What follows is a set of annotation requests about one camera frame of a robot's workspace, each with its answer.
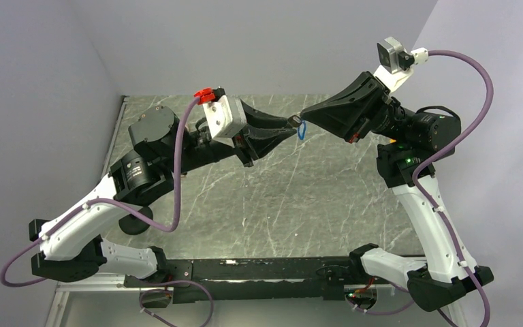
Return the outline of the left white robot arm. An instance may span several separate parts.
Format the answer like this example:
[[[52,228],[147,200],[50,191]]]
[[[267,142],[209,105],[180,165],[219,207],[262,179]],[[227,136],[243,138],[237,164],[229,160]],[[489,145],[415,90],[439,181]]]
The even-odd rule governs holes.
[[[250,167],[301,124],[298,116],[266,114],[215,92],[194,95],[181,116],[166,107],[147,110],[129,127],[133,148],[90,193],[60,217],[30,223],[30,239],[38,248],[32,274],[70,283],[116,272],[163,284],[171,275],[163,249],[118,245],[103,231],[114,222],[132,235],[148,228],[175,231],[183,175],[228,157]]]

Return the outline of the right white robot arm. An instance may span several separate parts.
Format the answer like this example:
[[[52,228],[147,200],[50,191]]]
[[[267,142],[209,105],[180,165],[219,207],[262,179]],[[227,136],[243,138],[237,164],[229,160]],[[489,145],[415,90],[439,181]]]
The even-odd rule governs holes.
[[[407,289],[414,303],[432,312],[492,282],[464,247],[441,198],[432,156],[454,153],[460,118],[451,110],[404,108],[393,96],[407,72],[363,72],[340,93],[301,111],[303,120],[348,143],[373,133],[390,139],[377,147],[377,170],[405,208],[424,250],[424,260],[367,244],[350,253],[349,276],[357,283],[380,277]]]

